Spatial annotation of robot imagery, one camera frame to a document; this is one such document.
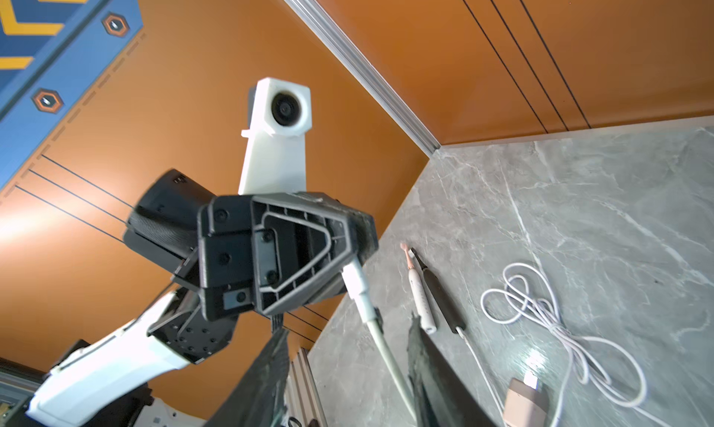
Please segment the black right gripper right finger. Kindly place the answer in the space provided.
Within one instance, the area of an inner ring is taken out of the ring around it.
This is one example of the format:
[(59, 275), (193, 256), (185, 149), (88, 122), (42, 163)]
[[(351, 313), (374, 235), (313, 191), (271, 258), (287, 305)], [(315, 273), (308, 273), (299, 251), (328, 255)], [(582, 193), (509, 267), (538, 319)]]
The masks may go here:
[(408, 332), (408, 376), (418, 426), (495, 426), (413, 315)]

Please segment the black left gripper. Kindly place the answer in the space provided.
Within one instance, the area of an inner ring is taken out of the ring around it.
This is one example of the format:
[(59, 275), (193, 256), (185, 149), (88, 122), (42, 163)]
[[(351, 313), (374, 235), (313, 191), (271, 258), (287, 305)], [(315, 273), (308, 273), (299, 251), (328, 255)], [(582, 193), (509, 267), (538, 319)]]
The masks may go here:
[(341, 276), (379, 249), (374, 218), (322, 193), (216, 196), (197, 215), (197, 247), (172, 280), (208, 321), (291, 312), (346, 291)]

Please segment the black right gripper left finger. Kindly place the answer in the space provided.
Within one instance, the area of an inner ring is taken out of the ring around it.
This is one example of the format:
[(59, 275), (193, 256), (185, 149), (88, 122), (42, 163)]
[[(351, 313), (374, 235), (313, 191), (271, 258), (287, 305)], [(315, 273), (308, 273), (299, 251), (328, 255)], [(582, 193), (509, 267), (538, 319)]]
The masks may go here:
[(282, 426), (290, 368), (288, 332), (279, 328), (205, 426)]

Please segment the pink electric toothbrush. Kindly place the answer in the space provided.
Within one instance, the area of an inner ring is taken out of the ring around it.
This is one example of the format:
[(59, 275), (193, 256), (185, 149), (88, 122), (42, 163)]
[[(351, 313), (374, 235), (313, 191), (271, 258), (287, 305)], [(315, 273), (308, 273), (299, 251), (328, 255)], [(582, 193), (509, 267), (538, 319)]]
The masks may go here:
[(408, 268), (408, 280), (409, 285), (412, 290), (412, 295), (414, 302), (416, 304), (416, 312), (420, 317), (420, 326), (428, 335), (435, 334), (437, 332), (436, 322), (434, 320), (429, 298), (420, 274), (419, 263), (416, 258), (416, 254), (412, 248), (410, 248), (405, 242), (400, 244), (400, 248), (405, 253), (407, 268)]

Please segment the pink USB charger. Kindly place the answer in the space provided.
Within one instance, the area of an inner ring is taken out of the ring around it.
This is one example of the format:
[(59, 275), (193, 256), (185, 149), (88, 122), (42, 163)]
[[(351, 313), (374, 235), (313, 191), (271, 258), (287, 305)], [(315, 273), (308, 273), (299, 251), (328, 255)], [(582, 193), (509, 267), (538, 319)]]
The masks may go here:
[(549, 399), (539, 390), (539, 379), (533, 371), (511, 380), (502, 410), (507, 427), (544, 427), (548, 409)]

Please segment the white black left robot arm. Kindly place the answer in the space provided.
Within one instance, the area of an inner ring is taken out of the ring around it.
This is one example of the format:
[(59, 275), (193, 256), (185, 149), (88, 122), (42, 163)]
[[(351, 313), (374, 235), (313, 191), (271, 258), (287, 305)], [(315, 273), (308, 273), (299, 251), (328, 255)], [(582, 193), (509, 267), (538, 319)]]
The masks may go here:
[(217, 196), (169, 170), (130, 213), (124, 243), (171, 272), (169, 286), (112, 334), (76, 343), (3, 425), (190, 425), (150, 380), (215, 356), (245, 313), (278, 330), (286, 313), (344, 293), (343, 270), (379, 237), (371, 215), (324, 194)]

